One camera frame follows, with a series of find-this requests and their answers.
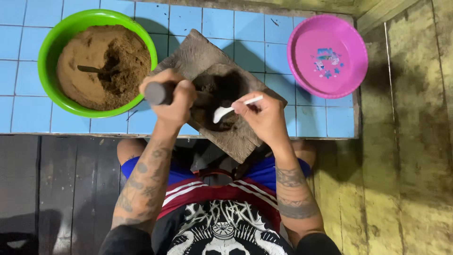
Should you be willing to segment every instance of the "black t-shirt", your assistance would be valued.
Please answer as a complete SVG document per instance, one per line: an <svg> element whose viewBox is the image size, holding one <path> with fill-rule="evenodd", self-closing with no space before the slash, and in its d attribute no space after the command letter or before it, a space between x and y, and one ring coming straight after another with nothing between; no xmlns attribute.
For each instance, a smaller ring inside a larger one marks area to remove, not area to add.
<svg viewBox="0 0 453 255"><path fill-rule="evenodd" d="M156 221L152 236L131 226L111 230L101 255L340 255L325 234L291 246L247 202L214 200L182 206Z"/></svg>

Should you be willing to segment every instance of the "pink plastic basin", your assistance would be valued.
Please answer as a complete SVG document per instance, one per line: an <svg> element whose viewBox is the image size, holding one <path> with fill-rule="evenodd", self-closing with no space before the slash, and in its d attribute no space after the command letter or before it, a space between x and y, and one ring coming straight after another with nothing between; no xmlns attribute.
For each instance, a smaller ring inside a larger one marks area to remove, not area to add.
<svg viewBox="0 0 453 255"><path fill-rule="evenodd" d="M301 22L291 33L287 57L297 83L322 98L349 95L368 70L368 54L359 33L331 15Z"/></svg>

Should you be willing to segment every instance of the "white plastic spoon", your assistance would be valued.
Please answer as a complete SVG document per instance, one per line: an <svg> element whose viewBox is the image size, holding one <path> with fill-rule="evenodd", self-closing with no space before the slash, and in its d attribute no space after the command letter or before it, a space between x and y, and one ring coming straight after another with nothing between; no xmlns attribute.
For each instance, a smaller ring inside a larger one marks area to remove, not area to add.
<svg viewBox="0 0 453 255"><path fill-rule="evenodd" d="M254 103L258 100L261 100L263 99L263 95L261 96L257 96L256 98L252 98L252 99L249 99L247 101L244 102L244 104L250 104L250 103ZM225 107L219 107L217 108L217 110L214 112L214 123L218 123L223 116L225 116L225 114L231 112L233 109L233 107L228 107L228 108L225 108Z"/></svg>

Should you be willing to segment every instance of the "hand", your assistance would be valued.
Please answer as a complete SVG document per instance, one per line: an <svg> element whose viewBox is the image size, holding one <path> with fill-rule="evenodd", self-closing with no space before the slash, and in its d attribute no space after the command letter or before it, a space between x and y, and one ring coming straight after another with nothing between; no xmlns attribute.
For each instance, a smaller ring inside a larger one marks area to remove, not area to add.
<svg viewBox="0 0 453 255"><path fill-rule="evenodd" d="M197 98L195 86L183 76L175 73L173 69L166 69L153 77L146 77L140 85L140 93L144 94L145 87L150 82L164 83L173 81L177 83L173 91L173 102L171 105L153 106L157 120L164 123L167 128L180 129L190 118L190 108Z"/></svg>
<svg viewBox="0 0 453 255"><path fill-rule="evenodd" d="M244 101L263 95L263 99L245 105ZM288 131L284 119L283 103L263 92L254 91L236 100L231 107L251 126L256 135L271 148L288 142Z"/></svg>

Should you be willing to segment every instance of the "pestle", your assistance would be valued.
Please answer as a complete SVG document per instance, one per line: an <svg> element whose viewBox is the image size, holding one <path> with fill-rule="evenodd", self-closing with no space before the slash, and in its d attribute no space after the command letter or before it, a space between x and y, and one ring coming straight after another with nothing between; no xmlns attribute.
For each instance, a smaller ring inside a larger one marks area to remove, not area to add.
<svg viewBox="0 0 453 255"><path fill-rule="evenodd" d="M173 102L173 91L176 83L169 81L164 83L150 82L145 87L145 99L150 106L160 104L171 104ZM194 106L204 107L209 105L213 96L208 92L197 91L197 99L193 102Z"/></svg>

